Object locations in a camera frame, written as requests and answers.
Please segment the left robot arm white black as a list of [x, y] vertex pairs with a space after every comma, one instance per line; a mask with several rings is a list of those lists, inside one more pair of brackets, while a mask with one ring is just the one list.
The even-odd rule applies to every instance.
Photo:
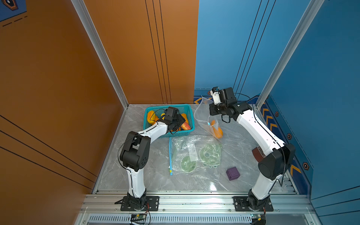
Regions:
[[126, 198], [132, 204], [142, 208], [146, 203], [143, 169], [149, 160], [151, 144], [167, 133], [176, 132], [185, 122], [179, 109], [170, 106], [159, 119], [153, 119], [153, 124], [149, 128], [128, 133], [118, 154], [118, 160], [128, 175], [129, 189]]

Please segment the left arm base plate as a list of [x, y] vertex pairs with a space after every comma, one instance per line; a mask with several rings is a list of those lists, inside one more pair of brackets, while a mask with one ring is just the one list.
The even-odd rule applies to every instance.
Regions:
[[121, 202], [120, 210], [125, 211], [150, 211], [157, 212], [159, 207], [159, 196], [143, 196], [135, 198], [133, 196], [125, 196]]

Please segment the large orange mango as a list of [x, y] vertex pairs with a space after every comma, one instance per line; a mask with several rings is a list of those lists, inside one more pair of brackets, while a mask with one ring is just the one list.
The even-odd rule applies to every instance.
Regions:
[[211, 127], [213, 129], [213, 133], [217, 139], [221, 139], [223, 137], [223, 130], [221, 129], [219, 122], [217, 120], [213, 120], [211, 122]]

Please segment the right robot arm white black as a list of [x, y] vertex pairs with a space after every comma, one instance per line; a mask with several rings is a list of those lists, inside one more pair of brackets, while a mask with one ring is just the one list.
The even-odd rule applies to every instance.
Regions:
[[282, 181], [292, 165], [295, 147], [272, 133], [247, 102], [238, 102], [232, 88], [220, 90], [214, 87], [209, 93], [213, 99], [209, 106], [210, 115], [228, 116], [227, 123], [231, 120], [239, 123], [258, 144], [253, 155], [258, 161], [260, 174], [248, 192], [247, 206], [251, 211], [261, 211], [269, 203], [270, 191], [276, 181]]

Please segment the red pink mango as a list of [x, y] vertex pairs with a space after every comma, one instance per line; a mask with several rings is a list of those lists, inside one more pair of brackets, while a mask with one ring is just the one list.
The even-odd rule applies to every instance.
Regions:
[[182, 113], [181, 115], [185, 119], [185, 122], [181, 125], [181, 129], [182, 130], [191, 130], [191, 126], [189, 125], [187, 115], [185, 113]]

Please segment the clear zip-top bag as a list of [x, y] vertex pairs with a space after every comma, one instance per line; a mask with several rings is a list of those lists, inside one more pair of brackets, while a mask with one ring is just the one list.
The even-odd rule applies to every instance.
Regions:
[[211, 122], [217, 120], [217, 118], [210, 115], [210, 104], [212, 104], [213, 101], [205, 97], [201, 97], [200, 100], [200, 104], [194, 112], [194, 118], [202, 129], [216, 138], [211, 127]]

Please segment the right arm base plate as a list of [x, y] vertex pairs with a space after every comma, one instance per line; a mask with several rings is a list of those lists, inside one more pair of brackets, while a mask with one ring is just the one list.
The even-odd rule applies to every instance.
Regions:
[[258, 200], [254, 196], [234, 196], [233, 204], [236, 212], [273, 212], [270, 197]]

